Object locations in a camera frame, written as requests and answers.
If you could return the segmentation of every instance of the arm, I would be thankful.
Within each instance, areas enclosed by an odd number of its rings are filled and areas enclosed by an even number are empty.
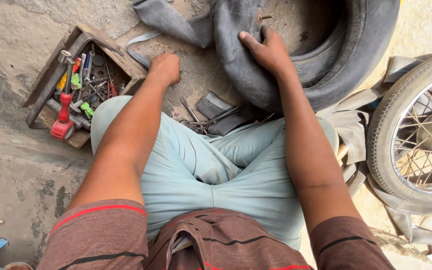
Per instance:
[[[104,133],[93,165],[66,211],[111,199],[144,205],[141,175],[158,135],[165,90],[180,81],[179,70],[175,54],[161,54],[151,61],[145,82]]]
[[[239,38],[258,63],[277,79],[286,125],[287,168],[301,202],[308,233],[329,218],[362,219],[283,40],[264,25],[261,32],[262,44],[246,32],[241,32]]]

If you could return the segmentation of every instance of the chrome wheel rim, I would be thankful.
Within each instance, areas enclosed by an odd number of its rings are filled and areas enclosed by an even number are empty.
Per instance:
[[[432,194],[432,83],[401,114],[393,132],[391,161],[408,187]]]

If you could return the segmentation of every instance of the shirt sleeve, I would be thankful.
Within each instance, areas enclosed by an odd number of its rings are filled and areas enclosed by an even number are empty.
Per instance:
[[[146,231],[146,209],[135,201],[81,205],[58,218],[37,269],[142,270]]]
[[[309,236],[320,270],[394,269],[359,218],[334,217],[318,224]]]

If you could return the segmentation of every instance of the scissors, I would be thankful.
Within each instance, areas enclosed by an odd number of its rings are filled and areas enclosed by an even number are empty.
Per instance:
[[[221,114],[219,116],[214,117],[213,119],[207,121],[207,122],[193,122],[187,119],[183,119],[180,120],[179,122],[187,127],[189,126],[196,126],[195,129],[193,129],[194,132],[196,132],[197,134],[203,134],[203,131],[208,130],[208,128],[216,123],[218,123],[219,121],[221,121],[223,118],[230,116],[231,114],[235,114],[237,112],[239,112],[242,108],[244,107],[244,105],[238,106],[236,108],[233,108],[231,110],[228,110],[227,112],[225,112],[224,114]]]

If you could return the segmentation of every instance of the left hand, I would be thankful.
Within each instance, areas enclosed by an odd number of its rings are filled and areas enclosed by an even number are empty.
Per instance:
[[[151,60],[147,77],[172,86],[181,81],[180,59],[174,53],[163,53]]]

